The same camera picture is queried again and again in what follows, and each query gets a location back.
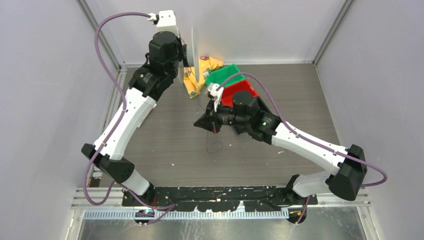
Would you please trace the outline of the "grey plastic cable spool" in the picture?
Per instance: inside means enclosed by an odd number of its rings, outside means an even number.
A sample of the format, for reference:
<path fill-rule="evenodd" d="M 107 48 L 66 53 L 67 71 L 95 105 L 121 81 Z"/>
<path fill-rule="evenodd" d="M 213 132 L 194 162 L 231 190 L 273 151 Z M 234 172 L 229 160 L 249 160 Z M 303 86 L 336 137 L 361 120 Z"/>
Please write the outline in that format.
<path fill-rule="evenodd" d="M 191 28 L 190 32 L 191 40 L 188 43 L 185 43 L 181 38 L 182 49 L 183 49 L 183 59 L 178 64 L 178 75 L 177 79 L 182 84 L 184 79 L 184 69 L 191 68 L 190 72 L 195 77 L 195 82 L 198 83 L 200 81 L 200 68 L 199 61 L 200 56 L 198 54 L 198 44 L 197 44 L 197 32 L 195 27 Z"/>

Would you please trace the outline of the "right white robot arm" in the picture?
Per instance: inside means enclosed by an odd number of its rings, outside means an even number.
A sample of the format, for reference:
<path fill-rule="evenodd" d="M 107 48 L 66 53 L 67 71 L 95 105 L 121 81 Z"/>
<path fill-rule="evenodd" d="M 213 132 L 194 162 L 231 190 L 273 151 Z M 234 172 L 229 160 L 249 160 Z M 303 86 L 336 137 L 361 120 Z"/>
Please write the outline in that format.
<path fill-rule="evenodd" d="M 367 166 L 351 160 L 365 160 L 361 147 L 349 148 L 335 145 L 311 136 L 273 114 L 260 97 L 248 91 L 239 91 L 232 97 L 232 106 L 215 104 L 211 99 L 204 114 L 194 126 L 214 134 L 222 126 L 233 126 L 247 133 L 254 140 L 294 152 L 322 167 L 322 172 L 309 175 L 293 175 L 285 187 L 285 198 L 291 205 L 299 205 L 314 194 L 332 193 L 354 201 L 368 171 Z"/>

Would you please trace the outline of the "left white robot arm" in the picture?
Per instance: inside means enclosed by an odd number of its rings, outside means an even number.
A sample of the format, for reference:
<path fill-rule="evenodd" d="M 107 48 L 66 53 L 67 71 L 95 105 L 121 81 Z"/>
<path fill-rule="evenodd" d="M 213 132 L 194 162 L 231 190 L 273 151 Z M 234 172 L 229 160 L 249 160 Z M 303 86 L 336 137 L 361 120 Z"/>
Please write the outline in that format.
<path fill-rule="evenodd" d="M 123 110 L 116 113 L 103 134 L 93 143 L 86 143 L 81 152 L 94 165 L 134 193 L 141 207 L 153 202 L 153 185 L 124 157 L 136 128 L 145 120 L 164 91 L 173 84 L 180 62 L 186 59 L 186 46 L 170 31 L 156 33 L 148 44 L 146 62 L 138 68 L 128 83 Z"/>

